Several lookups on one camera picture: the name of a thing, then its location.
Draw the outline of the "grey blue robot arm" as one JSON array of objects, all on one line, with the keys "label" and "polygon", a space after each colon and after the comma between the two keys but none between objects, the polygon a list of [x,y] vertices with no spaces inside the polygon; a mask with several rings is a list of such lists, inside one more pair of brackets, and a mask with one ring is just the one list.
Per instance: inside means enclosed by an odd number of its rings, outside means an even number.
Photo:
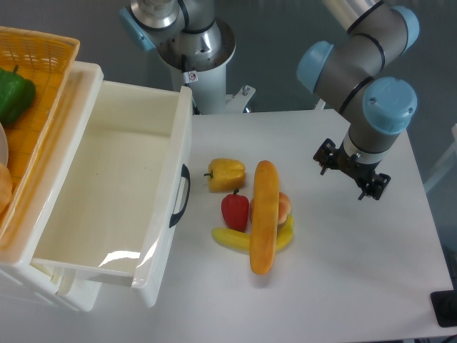
[{"label": "grey blue robot arm", "polygon": [[[323,170],[339,170],[355,181],[363,197],[380,199],[390,182],[376,167],[417,107],[413,88],[377,73],[404,54],[420,31],[409,9],[382,1],[326,1],[348,41],[311,46],[296,75],[313,94],[345,118],[350,127],[340,146],[327,139],[314,155]],[[230,26],[215,15],[213,1],[131,1],[119,12],[134,43],[157,50],[174,87],[189,87],[195,114],[243,111],[252,91],[226,93],[226,66],[236,42]]]}]

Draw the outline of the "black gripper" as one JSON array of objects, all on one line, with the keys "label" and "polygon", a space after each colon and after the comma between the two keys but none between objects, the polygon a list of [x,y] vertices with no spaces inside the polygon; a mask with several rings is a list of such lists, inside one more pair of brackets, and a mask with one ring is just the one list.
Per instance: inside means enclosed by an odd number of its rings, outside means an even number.
[{"label": "black gripper", "polygon": [[324,175],[328,169],[332,169],[339,170],[352,178],[361,189],[358,200],[362,200],[364,197],[379,200],[391,180],[389,175],[375,172],[376,167],[380,164],[379,161],[364,164],[361,162],[361,157],[356,154],[349,156],[343,147],[336,148],[334,142],[329,138],[320,145],[313,160],[321,168],[320,175]]}]

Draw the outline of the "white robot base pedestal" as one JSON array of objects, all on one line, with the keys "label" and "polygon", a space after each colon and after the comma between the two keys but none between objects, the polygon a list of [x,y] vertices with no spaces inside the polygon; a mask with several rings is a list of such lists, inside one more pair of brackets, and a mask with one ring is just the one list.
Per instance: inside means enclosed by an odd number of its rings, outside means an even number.
[{"label": "white robot base pedestal", "polygon": [[197,114],[240,114],[248,109],[256,93],[253,86],[245,84],[235,94],[226,93],[227,64],[235,54],[236,40],[225,21],[217,18],[199,33],[181,31],[157,50],[169,67],[173,88],[192,90]]}]

